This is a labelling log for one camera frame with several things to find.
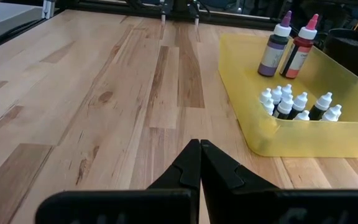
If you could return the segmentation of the yellow translucent plastic bin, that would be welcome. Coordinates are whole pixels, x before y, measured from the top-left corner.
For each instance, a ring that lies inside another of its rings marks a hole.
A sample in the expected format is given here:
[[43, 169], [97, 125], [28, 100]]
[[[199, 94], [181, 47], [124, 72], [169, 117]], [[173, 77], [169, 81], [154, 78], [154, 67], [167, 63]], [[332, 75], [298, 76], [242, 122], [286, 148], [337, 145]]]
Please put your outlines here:
[[[248, 147], [268, 157], [358, 157], [358, 77], [322, 51], [312, 48], [299, 75], [263, 77], [258, 66], [265, 37], [223, 34], [219, 73]], [[292, 121], [270, 116], [259, 101], [262, 91], [290, 84], [294, 95], [307, 93], [307, 107], [327, 92], [341, 105], [336, 122]]]

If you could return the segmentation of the small green food coloring bottle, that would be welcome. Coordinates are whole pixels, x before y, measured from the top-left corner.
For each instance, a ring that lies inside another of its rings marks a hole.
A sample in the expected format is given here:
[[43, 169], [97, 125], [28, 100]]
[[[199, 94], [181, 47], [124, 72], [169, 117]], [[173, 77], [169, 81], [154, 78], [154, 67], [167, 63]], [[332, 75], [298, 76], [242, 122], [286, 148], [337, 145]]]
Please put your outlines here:
[[273, 99], [268, 99], [265, 103], [262, 104], [264, 110], [269, 114], [273, 115], [273, 111], [275, 108], [275, 105], [273, 103]]

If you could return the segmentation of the small orange food coloring bottle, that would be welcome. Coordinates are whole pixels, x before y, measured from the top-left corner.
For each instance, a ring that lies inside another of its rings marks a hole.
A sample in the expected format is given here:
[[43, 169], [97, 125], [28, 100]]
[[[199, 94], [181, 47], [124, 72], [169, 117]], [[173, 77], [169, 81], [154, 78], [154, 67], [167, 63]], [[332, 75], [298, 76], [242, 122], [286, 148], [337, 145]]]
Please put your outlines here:
[[326, 112], [324, 112], [320, 120], [332, 121], [332, 122], [338, 121], [340, 115], [342, 114], [341, 109], [342, 109], [341, 105], [330, 107]]

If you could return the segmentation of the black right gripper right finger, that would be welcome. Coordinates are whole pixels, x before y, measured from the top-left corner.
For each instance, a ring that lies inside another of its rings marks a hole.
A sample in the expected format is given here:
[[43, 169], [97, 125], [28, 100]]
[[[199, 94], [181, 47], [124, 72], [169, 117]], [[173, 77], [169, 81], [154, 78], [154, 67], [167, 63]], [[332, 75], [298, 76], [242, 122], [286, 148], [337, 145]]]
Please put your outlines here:
[[281, 189], [210, 141], [201, 147], [211, 224], [358, 224], [358, 190]]

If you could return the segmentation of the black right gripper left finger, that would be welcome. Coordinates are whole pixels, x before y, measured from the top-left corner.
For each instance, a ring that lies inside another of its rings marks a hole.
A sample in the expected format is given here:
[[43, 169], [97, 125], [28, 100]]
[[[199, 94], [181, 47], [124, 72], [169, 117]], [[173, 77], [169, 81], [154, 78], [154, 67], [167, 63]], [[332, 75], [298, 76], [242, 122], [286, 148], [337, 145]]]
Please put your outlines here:
[[35, 224], [198, 224], [201, 144], [192, 139], [144, 190], [64, 191], [38, 207]]

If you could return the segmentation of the large red food coloring bottle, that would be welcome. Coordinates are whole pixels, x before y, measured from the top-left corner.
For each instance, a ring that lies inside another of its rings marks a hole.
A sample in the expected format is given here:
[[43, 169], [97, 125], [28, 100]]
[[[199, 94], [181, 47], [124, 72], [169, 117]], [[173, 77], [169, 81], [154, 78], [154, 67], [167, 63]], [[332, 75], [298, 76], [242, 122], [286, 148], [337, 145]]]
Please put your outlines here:
[[319, 14], [314, 14], [307, 25], [300, 29], [298, 36], [293, 39], [293, 43], [280, 70], [281, 76], [290, 79], [298, 76], [302, 65], [313, 47], [313, 41], [317, 34], [316, 24], [318, 17]]

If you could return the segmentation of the silver aluminium extrusion post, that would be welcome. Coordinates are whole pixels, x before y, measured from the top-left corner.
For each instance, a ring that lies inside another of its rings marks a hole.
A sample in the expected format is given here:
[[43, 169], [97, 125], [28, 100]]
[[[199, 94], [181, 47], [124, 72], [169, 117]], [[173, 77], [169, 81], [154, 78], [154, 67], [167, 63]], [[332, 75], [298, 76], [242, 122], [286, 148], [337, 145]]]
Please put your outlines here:
[[42, 19], [50, 19], [55, 13], [55, 3], [57, 0], [43, 0]]

